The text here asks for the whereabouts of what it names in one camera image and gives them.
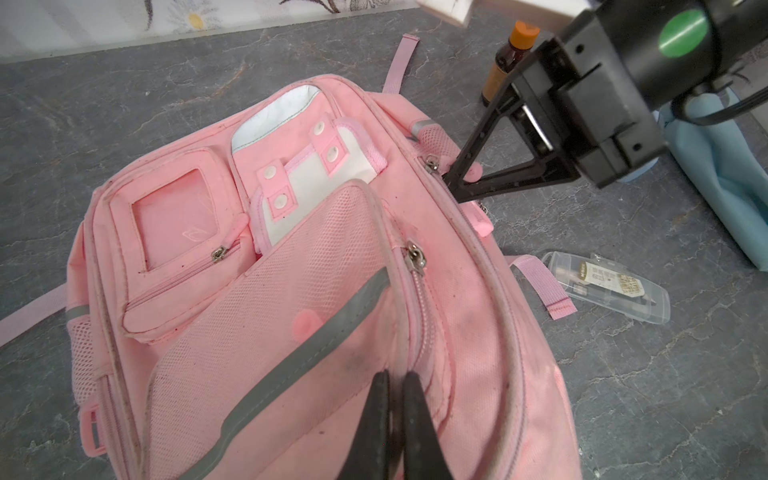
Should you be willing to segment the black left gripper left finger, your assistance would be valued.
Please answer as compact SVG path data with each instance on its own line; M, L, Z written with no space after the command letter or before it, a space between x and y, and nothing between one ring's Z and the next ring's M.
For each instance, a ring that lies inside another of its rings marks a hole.
M389 472L390 380L377 372L338 480L385 480Z

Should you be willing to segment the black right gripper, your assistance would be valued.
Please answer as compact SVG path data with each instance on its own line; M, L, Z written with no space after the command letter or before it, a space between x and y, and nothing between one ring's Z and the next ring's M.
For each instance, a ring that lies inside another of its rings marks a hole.
M459 203L580 177L603 188L664 148L599 17L585 11L505 79L443 179Z

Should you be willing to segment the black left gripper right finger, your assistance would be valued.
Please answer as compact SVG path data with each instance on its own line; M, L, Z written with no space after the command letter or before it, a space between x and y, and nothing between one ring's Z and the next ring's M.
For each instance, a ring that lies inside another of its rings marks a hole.
M419 375L410 371L403 381L404 478L453 480L443 455Z

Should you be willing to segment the clear plastic pencil case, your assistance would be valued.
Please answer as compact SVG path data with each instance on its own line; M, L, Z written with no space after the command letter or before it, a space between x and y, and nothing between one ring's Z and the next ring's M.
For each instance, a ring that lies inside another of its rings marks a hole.
M545 253L542 262L571 298L632 320L655 325L670 320L667 290L624 265L597 254L583 257L560 251Z

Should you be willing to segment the light blue cloth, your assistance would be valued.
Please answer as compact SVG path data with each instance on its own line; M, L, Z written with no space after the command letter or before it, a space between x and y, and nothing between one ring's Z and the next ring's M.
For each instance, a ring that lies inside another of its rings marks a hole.
M670 104L654 112L671 157L706 200L743 253L767 270L767 173L733 120L697 126Z

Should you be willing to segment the pink student backpack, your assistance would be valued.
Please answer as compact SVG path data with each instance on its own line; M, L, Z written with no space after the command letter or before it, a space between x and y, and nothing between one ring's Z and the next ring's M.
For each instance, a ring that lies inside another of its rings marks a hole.
M577 479L561 371L506 256L443 175L459 150L399 92L322 75L153 151L97 189L64 285L3 319L65 311L85 453L121 479L337 479L377 372L404 478L416 372L453 479Z

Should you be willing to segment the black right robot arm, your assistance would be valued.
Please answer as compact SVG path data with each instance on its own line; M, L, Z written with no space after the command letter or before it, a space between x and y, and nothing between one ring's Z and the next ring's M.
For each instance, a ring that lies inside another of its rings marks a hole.
M657 109L670 104L685 118L687 102L723 90L740 57L766 37L763 1L605 1L586 9L508 74L444 182L461 203L581 177L609 185L665 151ZM532 159L469 181L502 119Z

